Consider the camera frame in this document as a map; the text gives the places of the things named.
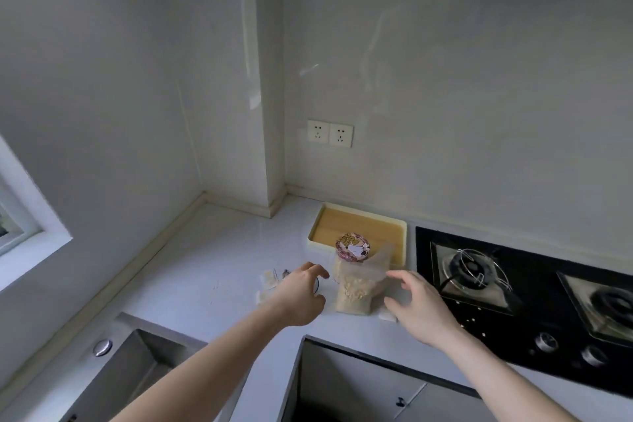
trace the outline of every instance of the black glass cooktop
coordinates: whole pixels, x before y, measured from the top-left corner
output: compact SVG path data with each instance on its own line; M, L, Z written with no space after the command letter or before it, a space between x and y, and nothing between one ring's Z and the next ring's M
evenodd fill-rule
M422 227L416 251L419 274L496 355L633 397L633 276Z

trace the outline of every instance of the left hand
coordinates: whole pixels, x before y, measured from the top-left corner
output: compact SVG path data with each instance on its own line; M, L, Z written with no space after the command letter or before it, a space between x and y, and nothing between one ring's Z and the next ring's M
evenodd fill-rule
M330 274L322 266L306 262L282 280L265 305L278 311L285 326L308 325L325 306L325 297L314 295L317 276L327 279Z

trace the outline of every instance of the plastic bag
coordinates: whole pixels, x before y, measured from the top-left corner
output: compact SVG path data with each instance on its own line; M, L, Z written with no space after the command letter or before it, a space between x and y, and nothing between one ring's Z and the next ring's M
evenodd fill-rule
M393 251L393 244L388 243L363 262L340 261L337 312L356 315L369 315L372 312L372 298L386 288L386 272Z

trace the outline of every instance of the jar lid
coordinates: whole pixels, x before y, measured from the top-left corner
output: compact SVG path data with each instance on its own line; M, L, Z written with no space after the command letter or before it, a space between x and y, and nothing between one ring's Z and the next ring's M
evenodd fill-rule
M336 254L348 262L362 262L369 256L369 242L354 232L349 232L336 241Z

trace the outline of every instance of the electrical outlet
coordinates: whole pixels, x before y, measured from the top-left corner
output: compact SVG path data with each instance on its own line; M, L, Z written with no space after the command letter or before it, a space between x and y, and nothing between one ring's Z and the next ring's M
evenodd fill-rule
M308 142L327 143L330 125L327 122L308 121Z
M354 128L340 124L330 124L330 145L338 147L351 147Z

